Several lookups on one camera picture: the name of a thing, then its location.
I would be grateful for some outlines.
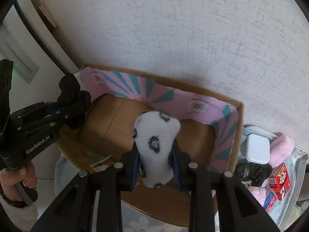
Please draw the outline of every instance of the white plush toy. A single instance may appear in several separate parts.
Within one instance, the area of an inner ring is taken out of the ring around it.
[[[171,149],[180,130],[180,122],[161,112],[137,117],[133,138],[140,154],[140,172],[145,186],[158,188],[173,178]]]

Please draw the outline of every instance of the silver rivet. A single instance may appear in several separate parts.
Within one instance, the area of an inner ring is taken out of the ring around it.
[[[224,172],[224,176],[228,177],[228,178],[231,178],[233,176],[233,173],[231,171],[225,171]]]
[[[114,164],[114,167],[115,168],[122,168],[123,164],[121,162],[117,162],[117,163]]]
[[[81,177],[81,178],[84,178],[88,175],[88,172],[86,170],[82,170],[78,173],[78,175]]]
[[[195,163],[195,162],[190,162],[189,163],[189,168],[197,168],[198,167],[198,164]]]

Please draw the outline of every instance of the pink plush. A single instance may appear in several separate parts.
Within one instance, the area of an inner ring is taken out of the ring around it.
[[[269,164],[273,168],[279,166],[292,152],[294,141],[288,136],[281,135],[270,144]]]
[[[264,187],[253,186],[249,186],[247,189],[254,196],[254,198],[257,199],[261,206],[264,206],[264,202],[266,200],[266,189]]]

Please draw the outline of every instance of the sleeve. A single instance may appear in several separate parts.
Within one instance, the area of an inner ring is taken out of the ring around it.
[[[28,232],[38,219],[38,210],[35,204],[25,208],[16,208],[8,204],[0,195],[0,203],[16,228]]]

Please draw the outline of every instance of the black beaded bracelet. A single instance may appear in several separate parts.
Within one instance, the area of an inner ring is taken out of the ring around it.
[[[1,194],[2,198],[3,198],[8,204],[10,204],[11,206],[13,206],[13,207],[15,207],[15,208],[25,208],[25,207],[28,206],[24,201],[12,201],[12,200],[10,200],[9,198],[7,198],[7,197],[4,195],[4,192],[3,192],[3,189],[2,189],[1,184],[0,184],[0,194]]]

